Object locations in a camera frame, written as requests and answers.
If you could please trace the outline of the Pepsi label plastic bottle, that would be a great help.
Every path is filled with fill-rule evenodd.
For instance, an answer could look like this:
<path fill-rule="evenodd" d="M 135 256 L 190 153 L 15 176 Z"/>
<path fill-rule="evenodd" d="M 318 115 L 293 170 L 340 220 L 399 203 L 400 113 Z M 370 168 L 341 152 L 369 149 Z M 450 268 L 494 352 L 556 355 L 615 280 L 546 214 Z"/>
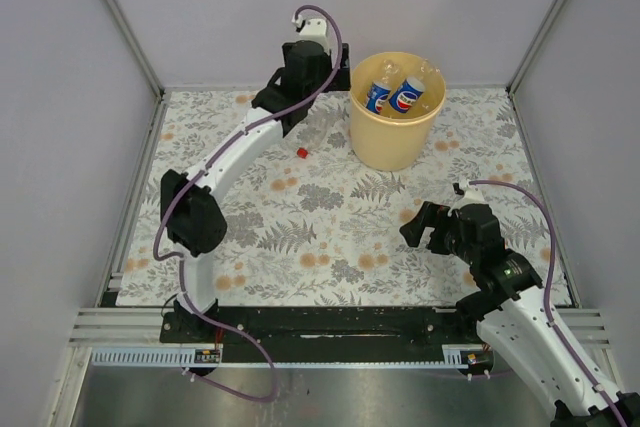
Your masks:
<path fill-rule="evenodd" d="M 421 98 L 430 92 L 435 73 L 435 67 L 427 59 L 411 67 L 389 98 L 392 114 L 405 117 L 410 113 Z"/>

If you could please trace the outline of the clear bottle red cap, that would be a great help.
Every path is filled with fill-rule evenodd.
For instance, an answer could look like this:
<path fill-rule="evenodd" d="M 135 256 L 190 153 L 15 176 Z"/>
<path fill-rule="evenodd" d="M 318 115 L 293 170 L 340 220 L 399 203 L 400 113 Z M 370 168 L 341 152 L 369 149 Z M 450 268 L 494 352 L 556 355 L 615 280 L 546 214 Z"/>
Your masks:
<path fill-rule="evenodd" d="M 297 156 L 308 160 L 344 148 L 347 145 L 347 119 L 344 107 L 314 108 L 297 131 Z"/>

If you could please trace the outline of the blue label bottle blue cap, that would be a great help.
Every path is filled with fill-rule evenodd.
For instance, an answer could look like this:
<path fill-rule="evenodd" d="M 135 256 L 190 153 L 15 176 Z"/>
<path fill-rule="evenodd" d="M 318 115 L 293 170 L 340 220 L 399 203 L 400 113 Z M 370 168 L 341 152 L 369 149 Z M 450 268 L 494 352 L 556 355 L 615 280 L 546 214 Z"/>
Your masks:
<path fill-rule="evenodd" d="M 367 91 L 365 107 L 380 114 L 396 81 L 401 76 L 401 67 L 391 59 L 385 59 L 377 68 Z"/>

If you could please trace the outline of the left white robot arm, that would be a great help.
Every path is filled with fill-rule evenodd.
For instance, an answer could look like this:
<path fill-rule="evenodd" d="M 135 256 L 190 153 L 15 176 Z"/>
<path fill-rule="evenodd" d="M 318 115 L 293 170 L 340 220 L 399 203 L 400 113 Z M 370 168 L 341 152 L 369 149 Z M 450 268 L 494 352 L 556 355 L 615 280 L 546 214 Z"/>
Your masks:
<path fill-rule="evenodd" d="M 284 64 L 251 102 L 240 124 L 204 160 L 185 172 L 161 178 L 160 225 L 153 256 L 178 261 L 179 284 L 186 284 L 189 260 L 213 252 L 228 224 L 220 204 L 233 183 L 265 150 L 304 120 L 316 97 L 351 87 L 349 46 L 330 53 L 316 41 L 283 45 Z"/>

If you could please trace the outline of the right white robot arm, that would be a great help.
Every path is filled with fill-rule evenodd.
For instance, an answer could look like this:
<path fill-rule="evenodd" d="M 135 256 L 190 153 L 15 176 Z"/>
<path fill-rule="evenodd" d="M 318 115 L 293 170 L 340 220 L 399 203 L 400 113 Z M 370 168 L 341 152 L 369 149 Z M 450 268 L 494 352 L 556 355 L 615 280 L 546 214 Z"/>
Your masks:
<path fill-rule="evenodd" d="M 426 229 L 428 251 L 461 259 L 478 287 L 456 304 L 457 335 L 492 347 L 542 404 L 551 425 L 638 425 L 638 394 L 609 379 L 558 310 L 546 307 L 540 276 L 506 247 L 487 204 L 452 209 L 426 202 L 400 233 L 416 247 Z"/>

